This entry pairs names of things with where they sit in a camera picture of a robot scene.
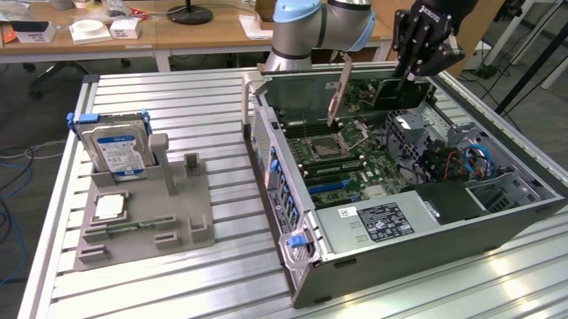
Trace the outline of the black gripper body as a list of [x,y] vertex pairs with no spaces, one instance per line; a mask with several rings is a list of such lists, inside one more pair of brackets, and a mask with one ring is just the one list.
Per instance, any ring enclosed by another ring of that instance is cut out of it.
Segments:
[[458,34],[462,20],[474,10],[477,3],[477,0],[416,0],[412,9],[420,9],[425,6],[437,15],[442,15],[444,17],[450,15],[450,26],[454,33]]

